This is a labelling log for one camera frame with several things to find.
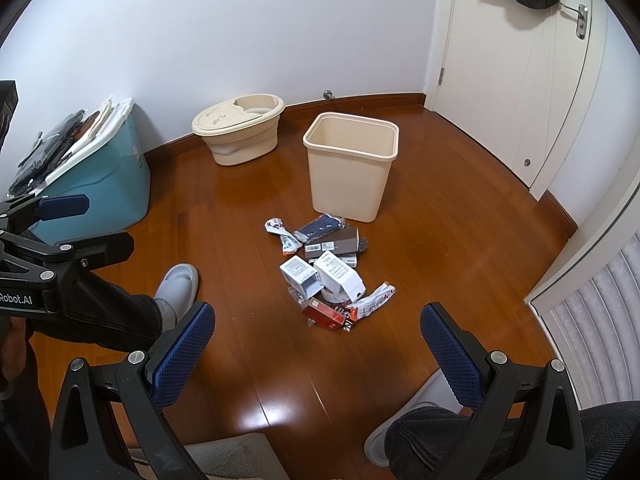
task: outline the red box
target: red box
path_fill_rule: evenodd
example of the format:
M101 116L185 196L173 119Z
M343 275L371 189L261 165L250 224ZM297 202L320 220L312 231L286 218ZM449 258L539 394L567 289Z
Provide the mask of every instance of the red box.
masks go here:
M313 319L327 330L337 330L344 325L346 319L343 314L336 312L322 301L316 300L316 298L309 300L307 306L302 309L302 314Z

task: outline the blue storage box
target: blue storage box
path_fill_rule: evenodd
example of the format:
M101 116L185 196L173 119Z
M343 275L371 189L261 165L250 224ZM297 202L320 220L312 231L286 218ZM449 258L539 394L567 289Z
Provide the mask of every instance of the blue storage box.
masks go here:
M119 231L142 220L149 206L151 175L133 117L133 100L113 107L95 139L56 168L35 191L39 196L84 194L82 216L38 222L33 234L54 244Z

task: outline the white wall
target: white wall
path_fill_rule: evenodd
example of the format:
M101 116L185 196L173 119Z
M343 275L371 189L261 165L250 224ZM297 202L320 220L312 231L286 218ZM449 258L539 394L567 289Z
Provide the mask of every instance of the white wall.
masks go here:
M600 201L640 131L640 56L609 10L604 58L584 123L549 190L578 225Z
M288 104L421 92L435 0L33 0L0 48L20 102L0 192L37 131L131 96L143 147L207 106L269 92Z

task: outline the baseboard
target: baseboard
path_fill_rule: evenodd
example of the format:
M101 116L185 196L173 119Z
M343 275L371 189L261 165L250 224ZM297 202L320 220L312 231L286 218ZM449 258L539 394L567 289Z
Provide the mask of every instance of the baseboard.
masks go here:
M182 155L183 153L197 150L202 146L206 146L206 144L201 137L196 134L189 134L146 152L146 163L150 168L153 168L162 162L166 162L171 158Z
M361 110L385 108L388 106L424 106L425 99L426 96L420 93L339 97L337 99L312 101L310 103L287 106L280 116L280 120L290 123L302 119L315 118L318 114L325 112L354 113Z
M578 224L571 218L571 215L565 211L561 203L547 189L538 202L540 212L547 216L555 225L562 228L562 232L568 240L578 230Z
M354 113L362 110L386 108L389 106L424 106L425 98L426 96L424 94L405 93L361 95L313 101L310 103L287 106L282 112L280 120L290 123L302 119L315 118L318 114L324 112ZM146 152L146 163L150 167L154 167L171 158L182 155L183 153L190 152L191 150L197 150L204 145L205 143L199 136L189 134Z

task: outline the white door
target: white door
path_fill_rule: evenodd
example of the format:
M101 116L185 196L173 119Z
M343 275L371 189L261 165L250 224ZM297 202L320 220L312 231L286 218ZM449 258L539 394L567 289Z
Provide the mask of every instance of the white door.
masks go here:
M562 0L591 9L591 0ZM435 111L530 186L558 138L589 41L577 13L515 0L453 0Z

